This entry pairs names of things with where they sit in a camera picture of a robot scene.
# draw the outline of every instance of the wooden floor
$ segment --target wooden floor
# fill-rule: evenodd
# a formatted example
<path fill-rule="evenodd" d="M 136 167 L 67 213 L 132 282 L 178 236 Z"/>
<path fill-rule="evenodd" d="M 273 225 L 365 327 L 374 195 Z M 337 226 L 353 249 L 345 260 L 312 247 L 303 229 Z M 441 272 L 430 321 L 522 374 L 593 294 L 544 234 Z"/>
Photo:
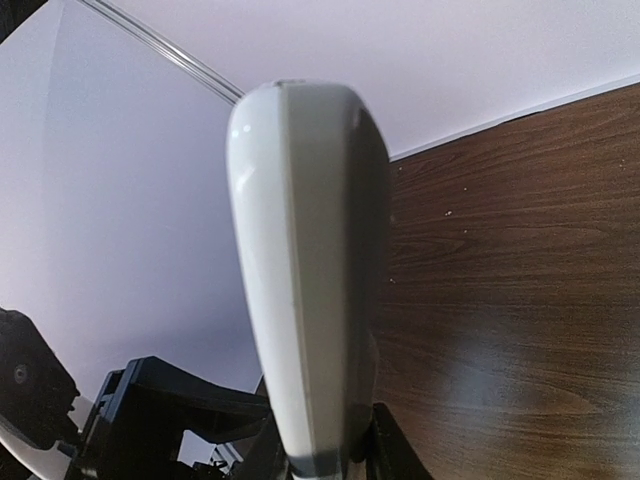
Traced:
<path fill-rule="evenodd" d="M 378 398 L 434 477 L 640 478 L 640 86 L 391 168 Z"/>

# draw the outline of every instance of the white handle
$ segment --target white handle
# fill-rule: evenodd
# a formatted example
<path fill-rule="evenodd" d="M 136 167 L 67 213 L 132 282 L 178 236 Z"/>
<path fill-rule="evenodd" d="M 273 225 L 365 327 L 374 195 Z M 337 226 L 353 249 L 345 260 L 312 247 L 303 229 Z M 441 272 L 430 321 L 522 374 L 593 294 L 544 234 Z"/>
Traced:
<path fill-rule="evenodd" d="M 352 90 L 305 82 L 244 97 L 227 149 L 244 285 L 285 450 L 298 477 L 343 478 L 371 415 L 387 150 Z"/>

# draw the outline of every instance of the white backdrop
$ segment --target white backdrop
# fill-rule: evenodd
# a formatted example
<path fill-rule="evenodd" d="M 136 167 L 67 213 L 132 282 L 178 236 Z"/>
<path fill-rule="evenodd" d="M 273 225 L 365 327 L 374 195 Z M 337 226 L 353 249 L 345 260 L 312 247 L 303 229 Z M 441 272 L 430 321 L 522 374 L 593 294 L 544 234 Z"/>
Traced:
<path fill-rule="evenodd" d="M 0 72 L 0 305 L 35 321 L 92 400 L 147 355 L 254 389 L 231 107 L 75 1 L 2 44 Z"/>
<path fill-rule="evenodd" d="M 395 156 L 640 80 L 637 0 L 107 1 L 245 91 L 354 86 Z"/>

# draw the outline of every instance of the white edge trim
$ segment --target white edge trim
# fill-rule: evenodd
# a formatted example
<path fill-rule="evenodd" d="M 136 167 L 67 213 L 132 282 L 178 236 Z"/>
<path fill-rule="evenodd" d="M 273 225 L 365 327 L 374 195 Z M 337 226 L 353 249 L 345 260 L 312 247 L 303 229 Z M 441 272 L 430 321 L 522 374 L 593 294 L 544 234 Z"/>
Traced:
<path fill-rule="evenodd" d="M 545 110 L 550 110 L 552 108 L 559 107 L 561 105 L 566 105 L 569 103 L 577 102 L 578 100 L 583 100 L 585 98 L 593 97 L 595 95 L 600 95 L 601 93 L 610 92 L 612 90 L 617 90 L 619 88 L 628 87 L 629 85 L 633 85 L 636 83 L 640 83 L 640 74 L 632 75 L 630 77 L 625 77 L 620 80 L 615 80 L 613 82 L 604 83 L 602 85 L 598 85 L 596 87 L 588 88 L 586 90 L 582 90 L 577 93 L 573 93 L 571 95 L 567 95 L 564 97 L 557 98 L 555 100 L 550 100 L 548 102 L 542 103 L 540 105 L 536 105 L 533 107 L 526 108 L 524 110 L 520 110 L 518 112 L 505 115 L 504 117 L 497 118 L 495 120 L 491 120 L 486 123 L 481 123 L 480 125 L 476 125 L 475 127 L 468 128 L 466 130 L 462 130 L 460 132 L 447 135 L 446 137 L 442 137 L 438 140 L 434 140 L 432 142 L 428 142 L 422 145 L 418 145 L 417 147 L 410 148 L 409 150 L 405 150 L 403 152 L 391 155 L 391 161 L 395 162 L 398 160 L 402 160 L 404 158 L 410 157 L 412 155 L 416 155 L 418 153 L 424 152 L 426 150 L 430 150 L 435 147 L 439 147 L 440 145 L 444 145 L 445 143 L 452 142 L 454 140 L 458 140 L 462 137 L 466 137 L 468 135 L 473 135 L 474 133 L 481 132 L 483 130 L 487 130 L 492 127 L 496 127 L 501 123 L 509 122 L 511 120 L 515 120 L 517 118 L 526 117 L 527 115 L 531 115 L 533 113 L 544 112 Z"/>

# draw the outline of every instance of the white partition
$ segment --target white partition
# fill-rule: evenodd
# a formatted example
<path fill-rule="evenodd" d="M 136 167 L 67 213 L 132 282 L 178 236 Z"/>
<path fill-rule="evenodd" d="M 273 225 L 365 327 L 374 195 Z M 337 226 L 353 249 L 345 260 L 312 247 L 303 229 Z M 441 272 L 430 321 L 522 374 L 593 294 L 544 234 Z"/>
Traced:
<path fill-rule="evenodd" d="M 147 355 L 257 385 L 230 110 L 79 2 L 49 0 L 0 46 L 0 305 L 34 320 L 90 399 Z"/>

